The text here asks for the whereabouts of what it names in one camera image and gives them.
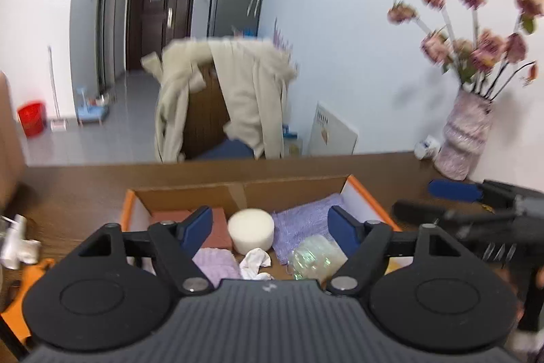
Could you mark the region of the person right hand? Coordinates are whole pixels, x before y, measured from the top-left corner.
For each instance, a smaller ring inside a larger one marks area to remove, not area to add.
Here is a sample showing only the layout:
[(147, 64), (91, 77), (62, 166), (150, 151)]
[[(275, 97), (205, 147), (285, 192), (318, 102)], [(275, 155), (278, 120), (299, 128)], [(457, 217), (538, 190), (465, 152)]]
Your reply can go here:
[(500, 276), (517, 297), (517, 320), (506, 348), (522, 362), (543, 361), (543, 265), (503, 264)]

